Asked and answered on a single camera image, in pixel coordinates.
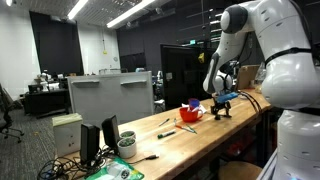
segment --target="cardboard box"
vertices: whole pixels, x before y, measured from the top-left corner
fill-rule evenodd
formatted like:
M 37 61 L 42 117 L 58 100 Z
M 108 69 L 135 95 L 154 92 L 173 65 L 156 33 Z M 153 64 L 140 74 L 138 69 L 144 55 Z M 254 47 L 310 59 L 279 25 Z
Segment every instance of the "cardboard box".
M 260 65 L 242 66 L 239 69 L 236 83 L 236 90 L 247 89 L 250 86 L 250 81 L 254 80 Z
M 81 115 L 77 113 L 52 118 L 58 157 L 80 150 L 82 122 Z

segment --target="ceiling light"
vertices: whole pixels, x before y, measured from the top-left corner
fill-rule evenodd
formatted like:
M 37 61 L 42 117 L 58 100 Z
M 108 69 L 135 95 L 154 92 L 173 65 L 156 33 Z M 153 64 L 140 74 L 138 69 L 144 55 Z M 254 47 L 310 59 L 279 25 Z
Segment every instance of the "ceiling light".
M 88 0 L 79 0 L 77 4 L 71 9 L 68 14 L 69 19 L 73 19 L 74 16 L 83 8 L 83 6 L 88 2 Z
M 107 24 L 107 27 L 111 28 L 112 26 L 118 24 L 119 22 L 127 19 L 128 17 L 130 17 L 134 13 L 138 12 L 140 9 L 142 9 L 142 8 L 148 6 L 149 4 L 151 4 L 153 1 L 155 1 L 155 0 L 143 0 L 142 2 L 140 2 L 139 4 L 134 6 L 133 8 L 129 9 L 127 12 L 121 14 L 119 17 L 117 17 L 113 21 L 109 22 Z
M 218 21 L 218 20 L 210 22 L 210 24 L 218 24 L 218 23 L 220 23 L 220 21 Z
M 12 0 L 6 0 L 6 3 L 8 6 L 11 6 L 12 5 Z

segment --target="white robot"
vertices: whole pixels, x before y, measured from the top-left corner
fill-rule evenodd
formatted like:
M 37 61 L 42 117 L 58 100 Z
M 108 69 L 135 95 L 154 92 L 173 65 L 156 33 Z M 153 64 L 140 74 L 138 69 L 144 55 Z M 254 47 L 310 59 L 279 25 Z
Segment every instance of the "white robot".
M 320 179 L 320 69 L 298 6 L 290 0 L 257 0 L 228 7 L 221 17 L 220 44 L 212 55 L 203 88 L 219 92 L 218 69 L 236 58 L 248 32 L 261 46 L 267 75 L 262 94 L 285 109 L 278 121 L 274 180 Z

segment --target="black curtain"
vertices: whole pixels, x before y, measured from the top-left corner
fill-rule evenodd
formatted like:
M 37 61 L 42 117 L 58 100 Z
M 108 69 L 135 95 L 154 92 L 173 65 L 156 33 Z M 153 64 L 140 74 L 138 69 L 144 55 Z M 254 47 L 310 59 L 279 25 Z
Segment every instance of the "black curtain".
M 41 72 L 83 75 L 77 25 L 34 12 L 30 12 L 30 18 Z

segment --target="office chair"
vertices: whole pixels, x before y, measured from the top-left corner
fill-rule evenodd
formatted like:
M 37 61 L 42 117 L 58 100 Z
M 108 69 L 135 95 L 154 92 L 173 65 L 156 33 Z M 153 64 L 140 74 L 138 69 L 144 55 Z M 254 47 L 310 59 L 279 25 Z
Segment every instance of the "office chair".
M 9 95 L 5 92 L 5 90 L 2 89 L 1 84 L 0 84 L 0 99 L 1 99 L 1 101 L 3 103 L 3 107 L 4 107 L 3 119 L 5 121 L 5 122 L 0 122 L 0 133 L 5 135 L 4 136 L 5 139 L 7 139 L 8 136 L 14 137 L 14 138 L 17 138 L 18 143 L 20 143 L 21 139 L 19 136 L 9 134 L 9 130 L 12 130 L 12 131 L 19 132 L 20 136 L 24 135 L 24 133 L 21 130 L 11 128 L 13 121 L 9 115 L 9 111 L 13 108 L 13 101 L 9 97 Z

